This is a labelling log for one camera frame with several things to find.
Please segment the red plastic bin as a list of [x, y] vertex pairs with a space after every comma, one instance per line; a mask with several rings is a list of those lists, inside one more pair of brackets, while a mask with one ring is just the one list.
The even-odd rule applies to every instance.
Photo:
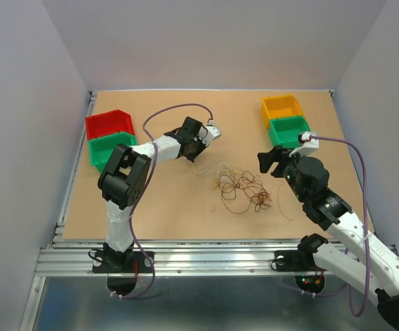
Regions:
[[85, 118], [86, 138], [93, 140], [118, 132], [135, 135], [132, 117], [122, 110], [91, 115]]

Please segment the green plastic bin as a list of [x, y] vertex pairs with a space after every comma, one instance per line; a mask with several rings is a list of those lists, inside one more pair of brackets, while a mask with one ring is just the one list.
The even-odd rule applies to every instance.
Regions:
[[90, 164], [99, 172], [102, 172], [114, 148], [120, 143], [127, 146], [136, 146], [137, 138], [127, 132], [118, 132], [100, 138], [91, 139], [88, 142]]
[[300, 146], [298, 135], [310, 130], [304, 117], [284, 117], [270, 120], [268, 134], [273, 146], [294, 149]]

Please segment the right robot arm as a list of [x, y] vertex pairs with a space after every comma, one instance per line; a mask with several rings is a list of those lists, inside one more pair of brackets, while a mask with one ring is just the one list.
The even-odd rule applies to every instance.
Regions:
[[353, 254], [348, 257], [328, 239], [311, 234], [294, 250], [275, 253], [278, 272], [326, 270], [365, 293], [380, 316], [399, 330], [399, 256], [364, 225], [351, 206], [329, 189], [329, 172], [314, 157], [275, 146], [257, 155], [260, 172], [283, 178], [302, 203], [305, 215]]

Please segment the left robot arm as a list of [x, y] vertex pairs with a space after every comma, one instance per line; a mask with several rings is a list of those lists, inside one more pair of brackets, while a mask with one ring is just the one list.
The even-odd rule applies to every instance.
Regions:
[[100, 263], [107, 263], [118, 272], [131, 267], [134, 239], [129, 221], [156, 165], [180, 157], [193, 162], [220, 136], [221, 131], [212, 119], [204, 125], [186, 117], [181, 127], [158, 139], [138, 146], [119, 144], [114, 148], [97, 183], [106, 201], [108, 217], [108, 234], [98, 258]]

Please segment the yellow plastic bin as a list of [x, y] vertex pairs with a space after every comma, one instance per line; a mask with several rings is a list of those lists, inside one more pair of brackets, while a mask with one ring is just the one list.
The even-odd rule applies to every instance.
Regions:
[[270, 128], [270, 120], [304, 116], [298, 100], [292, 94], [262, 98], [260, 114], [267, 129]]

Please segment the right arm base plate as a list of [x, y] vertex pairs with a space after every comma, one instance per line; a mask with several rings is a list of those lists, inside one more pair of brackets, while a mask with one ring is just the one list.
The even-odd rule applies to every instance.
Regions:
[[301, 250], [276, 251], [271, 268], [277, 272], [312, 272], [318, 269], [313, 255]]

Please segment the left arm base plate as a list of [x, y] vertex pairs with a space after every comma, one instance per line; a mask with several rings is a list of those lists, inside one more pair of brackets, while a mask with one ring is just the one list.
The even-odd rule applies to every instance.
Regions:
[[100, 249], [88, 252], [94, 274], [151, 274], [150, 263], [141, 252], [107, 253]]

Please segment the aluminium frame rail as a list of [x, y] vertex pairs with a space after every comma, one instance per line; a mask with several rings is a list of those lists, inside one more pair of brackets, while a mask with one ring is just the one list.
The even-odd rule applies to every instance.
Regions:
[[[108, 220], [97, 188], [99, 173], [89, 165], [88, 149], [81, 148], [54, 239], [39, 253], [30, 293], [36, 306], [30, 309], [22, 329], [40, 326], [42, 314], [51, 313], [53, 330], [62, 329], [66, 316], [70, 316], [73, 330], [115, 326], [132, 330], [138, 318], [135, 309], [142, 308], [148, 318], [138, 324], [139, 329], [162, 330], [159, 314], [173, 309], [175, 321], [185, 330], [193, 313], [187, 300], [195, 299], [203, 321], [208, 312], [221, 314], [228, 304], [237, 304], [278, 314], [280, 329], [288, 323], [320, 329], [322, 319], [327, 318], [331, 329], [339, 330], [347, 307], [335, 307], [334, 297], [327, 292], [316, 293], [294, 281], [283, 284], [281, 280], [300, 275], [307, 283], [322, 277], [327, 285], [334, 279], [339, 279], [342, 287], [350, 285], [322, 269], [277, 272], [271, 268], [276, 251], [294, 250], [311, 234], [323, 236], [339, 251], [353, 256], [305, 215], [285, 179], [260, 172], [257, 154], [273, 148], [260, 115], [261, 100], [284, 94], [298, 100], [312, 131], [343, 137], [327, 90], [94, 92], [93, 114], [124, 110], [136, 128], [146, 123], [155, 137], [180, 126], [185, 116], [200, 121], [213, 117], [222, 137], [198, 156], [197, 166], [217, 169], [228, 163], [251, 171], [266, 184], [272, 206], [258, 213], [229, 214], [218, 198], [214, 177], [198, 177], [183, 158], [161, 162], [131, 216], [139, 237], [133, 250], [144, 255], [152, 273], [94, 274], [88, 252], [102, 250]], [[360, 184], [347, 148], [323, 143], [308, 157], [323, 163], [329, 172], [329, 189], [341, 196], [363, 223]], [[365, 293], [356, 292], [368, 299]]]

